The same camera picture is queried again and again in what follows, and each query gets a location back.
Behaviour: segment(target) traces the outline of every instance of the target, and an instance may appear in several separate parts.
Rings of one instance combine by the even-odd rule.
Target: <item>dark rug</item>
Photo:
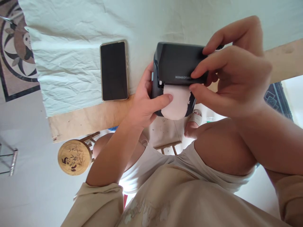
[[[264,100],[276,111],[293,121],[281,82],[269,86],[264,96]]]
[[[12,17],[21,12],[17,0],[0,1],[0,15]],[[40,90],[29,33],[24,15],[13,23],[0,19],[0,79],[5,100]]]

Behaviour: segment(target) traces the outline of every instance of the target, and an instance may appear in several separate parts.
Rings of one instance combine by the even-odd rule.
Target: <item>paper roll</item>
[[[170,120],[180,120],[185,117],[190,98],[188,86],[164,85],[163,94],[171,94],[173,101],[161,110],[163,116]]]

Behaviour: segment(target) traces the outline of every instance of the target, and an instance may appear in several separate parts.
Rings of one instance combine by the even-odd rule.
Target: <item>plastic bottle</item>
[[[207,109],[206,121],[207,123],[215,121],[215,112],[213,112],[211,109]]]

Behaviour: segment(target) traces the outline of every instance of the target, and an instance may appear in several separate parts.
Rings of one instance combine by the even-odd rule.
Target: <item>stool leg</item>
[[[95,137],[98,136],[99,134],[100,134],[100,132],[95,132],[95,133],[93,133],[93,134],[88,135],[87,137],[84,137],[84,138],[81,139],[80,141],[85,143],[86,141],[95,138]]]
[[[173,150],[174,150],[175,155],[177,155],[176,148],[174,145],[173,145]]]

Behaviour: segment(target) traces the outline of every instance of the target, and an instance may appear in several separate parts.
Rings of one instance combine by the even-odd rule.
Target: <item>smartphone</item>
[[[128,99],[126,43],[119,41],[100,46],[102,100]]]

